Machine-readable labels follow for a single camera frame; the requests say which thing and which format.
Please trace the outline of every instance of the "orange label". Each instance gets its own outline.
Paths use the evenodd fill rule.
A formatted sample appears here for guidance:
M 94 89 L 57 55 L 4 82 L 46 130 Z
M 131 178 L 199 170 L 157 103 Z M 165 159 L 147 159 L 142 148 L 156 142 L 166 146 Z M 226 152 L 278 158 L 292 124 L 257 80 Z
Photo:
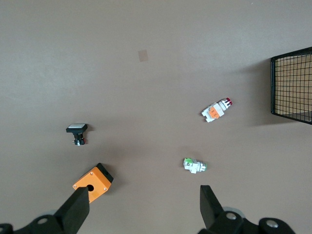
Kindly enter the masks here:
M 218 114 L 218 112 L 215 110 L 214 107 L 210 108 L 209 115 L 211 116 L 211 118 L 219 118 L 220 117 L 220 115 Z

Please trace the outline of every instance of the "bolt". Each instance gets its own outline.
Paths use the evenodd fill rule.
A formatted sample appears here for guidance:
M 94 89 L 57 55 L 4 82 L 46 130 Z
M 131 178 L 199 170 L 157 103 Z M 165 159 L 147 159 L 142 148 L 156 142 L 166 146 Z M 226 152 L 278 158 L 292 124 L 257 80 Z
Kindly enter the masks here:
M 48 221 L 48 219 L 47 218 L 42 218 L 42 219 L 40 219 L 40 220 L 38 220 L 38 224 L 44 224 L 44 223 L 46 223 Z
M 274 220 L 267 220 L 267 225 L 271 228 L 278 228 L 278 224 Z
M 227 213 L 226 217 L 230 220 L 235 220 L 236 219 L 236 215 L 234 215 L 233 213 Z

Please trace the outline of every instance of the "black wire basket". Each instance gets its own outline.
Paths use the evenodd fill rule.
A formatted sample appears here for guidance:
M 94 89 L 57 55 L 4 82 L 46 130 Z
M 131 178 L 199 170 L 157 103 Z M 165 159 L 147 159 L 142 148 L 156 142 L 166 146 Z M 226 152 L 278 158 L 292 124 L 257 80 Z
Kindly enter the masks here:
M 312 124 L 312 47 L 271 58 L 271 113 Z

